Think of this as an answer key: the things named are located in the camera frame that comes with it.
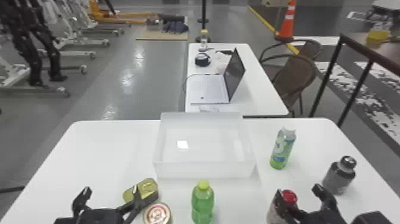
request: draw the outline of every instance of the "wicker chair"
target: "wicker chair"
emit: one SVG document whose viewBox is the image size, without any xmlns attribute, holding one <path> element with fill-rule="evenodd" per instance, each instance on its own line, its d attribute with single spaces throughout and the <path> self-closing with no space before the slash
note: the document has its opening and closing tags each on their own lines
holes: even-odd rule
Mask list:
<svg viewBox="0 0 400 224">
<path fill-rule="evenodd" d="M 295 117 L 293 105 L 300 98 L 301 92 L 315 79 L 316 67 L 313 61 L 301 55 L 281 54 L 260 60 L 261 65 L 277 58 L 288 58 L 273 77 L 272 83 L 287 109 Z"/>
<path fill-rule="evenodd" d="M 317 41 L 308 40 L 308 39 L 297 39 L 292 42 L 305 42 L 304 46 L 299 50 L 298 55 L 305 56 L 307 58 L 312 59 L 313 61 L 322 52 L 322 45 Z M 261 60 L 263 59 L 264 54 L 268 50 L 275 48 L 277 46 L 284 45 L 284 44 L 286 44 L 286 43 L 277 43 L 275 45 L 269 46 L 268 48 L 264 49 L 260 55 L 260 58 L 258 59 L 259 62 L 261 63 Z M 284 67 L 284 66 L 279 66 L 279 65 L 274 65 L 274 64 L 263 64 L 263 63 L 261 63 L 261 65 L 271 80 L 273 80 L 275 75 Z M 301 97 L 301 94 L 299 95 L 298 98 L 299 98 L 299 105 L 300 105 L 300 114 L 303 114 L 303 99 Z"/>
</svg>

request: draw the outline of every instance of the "yellow bottle cap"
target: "yellow bottle cap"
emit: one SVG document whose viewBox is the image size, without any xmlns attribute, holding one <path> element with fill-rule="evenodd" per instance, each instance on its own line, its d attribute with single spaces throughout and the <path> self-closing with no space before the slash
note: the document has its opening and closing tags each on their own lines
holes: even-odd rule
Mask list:
<svg viewBox="0 0 400 224">
<path fill-rule="evenodd" d="M 205 191 L 205 190 L 208 190 L 210 188 L 210 183 L 209 183 L 208 180 L 201 179 L 199 182 L 197 182 L 197 187 L 200 190 Z"/>
</svg>

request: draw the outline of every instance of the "orange traffic cone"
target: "orange traffic cone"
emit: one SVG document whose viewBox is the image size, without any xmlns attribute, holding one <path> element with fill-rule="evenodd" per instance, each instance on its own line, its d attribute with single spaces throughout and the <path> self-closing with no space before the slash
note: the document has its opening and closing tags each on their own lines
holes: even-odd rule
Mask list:
<svg viewBox="0 0 400 224">
<path fill-rule="evenodd" d="M 280 28 L 279 35 L 275 36 L 275 40 L 282 42 L 293 41 L 293 24 L 295 21 L 296 0 L 291 0 L 289 8 L 287 8 L 285 20 Z"/>
</svg>

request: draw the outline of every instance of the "cardboard mat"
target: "cardboard mat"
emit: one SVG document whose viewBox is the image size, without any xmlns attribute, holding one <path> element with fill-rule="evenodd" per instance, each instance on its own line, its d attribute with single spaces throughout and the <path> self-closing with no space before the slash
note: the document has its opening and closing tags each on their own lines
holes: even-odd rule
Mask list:
<svg viewBox="0 0 400 224">
<path fill-rule="evenodd" d="M 147 30 L 144 28 L 142 33 L 136 39 L 146 41 L 187 41 L 188 38 L 189 32 L 172 34 L 162 33 L 160 30 Z"/>
</svg>

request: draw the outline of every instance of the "gray concrete floor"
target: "gray concrete floor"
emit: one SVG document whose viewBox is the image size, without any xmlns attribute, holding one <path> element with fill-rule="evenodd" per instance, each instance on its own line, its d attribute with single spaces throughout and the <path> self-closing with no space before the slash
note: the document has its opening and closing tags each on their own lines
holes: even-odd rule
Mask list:
<svg viewBox="0 0 400 224">
<path fill-rule="evenodd" d="M 0 187 L 26 184 L 67 128 L 78 120 L 159 119 L 162 112 L 184 109 L 181 84 L 186 73 L 188 44 L 200 28 L 196 23 L 201 12 L 198 1 L 181 1 L 180 5 L 156 0 L 135 2 L 136 6 L 128 0 L 115 0 L 114 5 L 122 11 L 186 15 L 191 28 L 189 41 L 136 41 L 141 27 L 127 27 L 126 34 L 119 38 L 106 36 L 111 41 L 109 48 L 90 48 L 98 52 L 97 59 L 63 60 L 63 64 L 85 63 L 89 67 L 87 75 L 71 73 L 62 84 L 71 92 L 70 98 L 0 95 Z M 275 43 L 271 32 L 244 1 L 214 4 L 208 8 L 208 17 L 207 28 L 213 42 L 248 43 L 256 55 Z M 272 54 L 287 51 L 283 47 Z M 23 62 L 9 44 L 0 53 L 7 53 L 12 62 Z M 317 79 L 303 94 L 305 114 L 319 84 Z M 336 121 L 342 108 L 344 103 L 327 89 L 317 115 Z M 343 131 L 399 194 L 400 177 L 394 170 L 398 170 L 400 159 L 353 112 L 349 113 Z M 0 195 L 0 217 L 17 196 L 18 193 Z"/>
</svg>

